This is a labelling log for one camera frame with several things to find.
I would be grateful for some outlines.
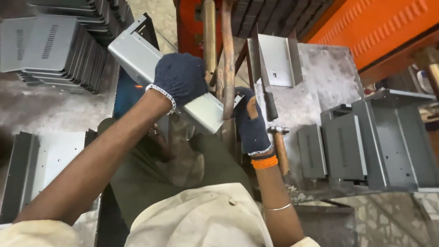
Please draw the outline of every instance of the hammer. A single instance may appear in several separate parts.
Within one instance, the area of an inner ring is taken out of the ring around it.
[[[274,136],[277,157],[279,158],[279,166],[281,168],[282,176],[285,176],[290,170],[290,167],[288,166],[287,150],[285,150],[283,135],[289,133],[290,129],[282,126],[270,126],[268,131]]]

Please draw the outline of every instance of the hand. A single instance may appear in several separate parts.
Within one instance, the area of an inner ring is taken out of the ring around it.
[[[207,93],[204,79],[204,62],[189,53],[164,55],[155,67],[154,83],[146,90],[154,88],[164,94],[173,105],[185,105]]]
[[[232,117],[235,118],[244,151],[250,156],[268,152],[273,146],[268,139],[255,93],[250,88],[236,87],[235,94],[243,97],[233,110]]]

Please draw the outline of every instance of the worker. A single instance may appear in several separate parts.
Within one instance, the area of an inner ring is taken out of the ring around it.
[[[256,170],[265,221],[246,173],[216,136],[190,140],[205,159],[197,186],[177,187],[155,165],[143,137],[163,115],[206,93],[204,77],[202,59],[164,55],[140,100],[119,120],[100,124],[98,138],[0,231],[0,246],[79,246],[71,226],[108,183],[130,228],[126,247],[318,246],[304,236],[249,88],[236,88],[243,99],[233,114]]]

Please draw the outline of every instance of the hammer head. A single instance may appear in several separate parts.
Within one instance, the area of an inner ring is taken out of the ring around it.
[[[268,131],[270,133],[281,133],[281,134],[286,134],[290,132],[289,128],[285,128],[282,126],[270,126],[270,128],[268,128]]]

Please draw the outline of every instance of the ventilation slot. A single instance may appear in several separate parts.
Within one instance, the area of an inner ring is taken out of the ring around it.
[[[15,31],[17,35],[17,60],[21,61],[23,59],[23,29],[18,29]]]
[[[306,146],[308,147],[309,166],[314,168],[314,160],[311,153],[311,137],[309,135],[306,136]]]
[[[56,33],[58,32],[58,25],[52,25],[49,32],[49,37],[46,41],[46,46],[44,47],[43,55],[41,58],[49,58],[50,52],[52,51],[52,47],[54,45],[54,40]]]
[[[337,133],[338,133],[338,145],[340,146],[340,155],[342,156],[342,165],[346,167],[347,162],[346,162],[345,140],[343,138],[343,128],[338,128]]]

